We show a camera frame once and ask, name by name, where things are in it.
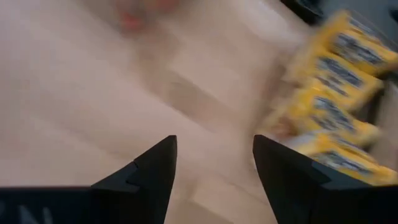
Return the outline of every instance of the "red object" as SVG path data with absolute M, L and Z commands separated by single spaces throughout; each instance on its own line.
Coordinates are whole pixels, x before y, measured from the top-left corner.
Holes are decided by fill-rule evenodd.
M 122 26 L 126 29 L 138 30 L 144 27 L 143 18 L 130 15 L 127 12 L 122 13 L 121 20 Z

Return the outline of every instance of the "yellow snack bag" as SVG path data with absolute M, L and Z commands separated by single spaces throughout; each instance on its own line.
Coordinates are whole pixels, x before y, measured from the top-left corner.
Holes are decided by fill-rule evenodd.
M 388 69 L 390 63 L 397 63 L 397 54 L 392 52 L 387 47 L 383 46 L 380 39 L 376 37 L 375 32 L 353 19 L 351 13 L 347 10 L 341 10 L 333 15 L 329 20 L 327 20 L 317 33 L 309 40 L 303 49 L 296 53 L 296 56 L 288 66 L 287 73 L 284 75 L 283 79 L 287 82 L 301 83 L 305 81 L 303 79 L 303 71 L 307 69 L 309 65 L 312 64 L 315 58 L 319 56 L 320 50 L 332 49 L 336 54 L 345 54 L 342 50 L 337 50 L 334 46 L 334 42 L 337 45 L 345 46 L 344 49 L 349 49 L 350 44 L 345 44 L 344 38 L 339 38 L 340 34 L 353 36 L 356 40 L 360 41 L 360 46 L 363 46 L 360 54 L 363 55 L 364 59 L 361 63 L 355 63 L 358 68 L 365 72 L 370 72 L 371 75 L 377 75 L 377 73 Z M 375 52 L 375 54 L 368 54 L 368 49 Z M 381 58 L 381 63 L 379 65 L 374 65 L 371 62 L 375 61 L 373 57 Z
M 299 133 L 325 129 L 357 146 L 365 146 L 379 137 L 377 127 L 353 118 L 335 102 L 325 87 L 307 88 L 296 93 L 284 116 Z
M 302 74 L 302 80 L 307 79 L 307 85 L 312 85 L 311 78 L 316 78 L 327 86 L 339 105 L 348 111 L 362 107 L 383 87 L 381 80 L 359 71 L 347 61 L 326 51 L 312 58 L 307 71 Z
M 371 185 L 394 184 L 396 172 L 371 162 L 335 144 L 328 136 L 321 135 L 312 151 L 299 151 L 313 160 Z
M 286 146 L 298 151 L 301 154 L 309 155 L 317 152 L 320 141 L 330 141 L 336 144 L 340 149 L 344 149 L 350 153 L 356 154 L 357 156 L 366 159 L 369 162 L 377 164 L 377 161 L 367 152 L 363 151 L 358 146 L 345 141 L 338 135 L 327 131 L 318 131 L 315 133 L 303 134 L 295 139 L 291 139 L 289 142 L 284 142 Z
M 397 53 L 353 30 L 337 33 L 330 40 L 328 49 L 371 75 L 382 72 L 398 58 Z

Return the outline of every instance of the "black object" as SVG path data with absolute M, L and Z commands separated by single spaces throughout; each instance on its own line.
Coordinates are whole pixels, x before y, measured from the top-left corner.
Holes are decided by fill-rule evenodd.
M 393 18 L 393 20 L 398 22 L 398 9 L 396 9 L 396 8 L 390 9 L 390 15 Z
M 177 159 L 169 136 L 91 187 L 0 189 L 1 224 L 164 222 Z
M 260 135 L 253 154 L 279 224 L 398 223 L 398 186 L 370 186 Z
M 281 0 L 290 10 L 304 22 L 315 25 L 323 18 L 323 12 L 318 7 L 319 0 Z

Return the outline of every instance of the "snack package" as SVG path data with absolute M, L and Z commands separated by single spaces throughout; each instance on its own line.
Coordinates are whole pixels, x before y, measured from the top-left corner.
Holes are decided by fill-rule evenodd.
M 350 63 L 326 51 L 320 51 L 310 59 L 301 74 L 306 86 L 316 78 L 327 86 L 330 93 L 344 109 L 354 111 L 362 107 L 378 90 L 383 82 L 353 67 Z
M 301 147 L 297 151 L 367 184 L 391 185 L 397 183 L 397 172 L 380 166 L 365 152 L 350 151 L 341 147 L 327 134 L 319 134 L 311 144 L 311 147 Z
M 356 68 L 377 75 L 395 62 L 398 54 L 361 33 L 344 30 L 331 38 L 328 50 L 352 63 Z
M 345 36 L 354 37 L 357 40 L 357 46 L 361 47 L 353 47 L 351 39 L 345 38 Z M 349 11 L 341 10 L 327 20 L 309 40 L 309 43 L 296 53 L 283 80 L 294 83 L 302 82 L 303 77 L 300 74 L 307 69 L 311 60 L 317 58 L 319 51 L 323 49 L 330 49 L 346 60 L 354 61 L 353 63 L 358 69 L 371 75 L 377 75 L 390 69 L 390 64 L 398 63 L 397 54 L 384 46 L 372 29 L 352 18 Z
M 324 129 L 361 147 L 379 137 L 377 127 L 354 119 L 335 102 L 330 90 L 325 86 L 299 90 L 290 102 L 268 117 L 267 127 L 272 132 L 280 127 L 280 121 L 289 120 L 294 125 L 291 133 L 303 134 Z
M 295 139 L 291 139 L 286 144 L 288 147 L 301 154 L 309 155 L 318 152 L 319 145 L 322 142 L 328 142 L 328 144 L 338 146 L 340 149 L 353 153 L 368 162 L 377 164 L 377 161 L 370 154 L 328 131 L 317 131 L 303 134 Z

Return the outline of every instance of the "wooden floor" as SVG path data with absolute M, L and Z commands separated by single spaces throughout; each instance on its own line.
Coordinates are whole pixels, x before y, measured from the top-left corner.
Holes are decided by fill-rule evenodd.
M 252 132 L 310 29 L 277 0 L 190 0 L 126 36 L 107 2 L 0 2 L 0 184 L 92 184 L 176 134 L 166 223 L 275 223 Z

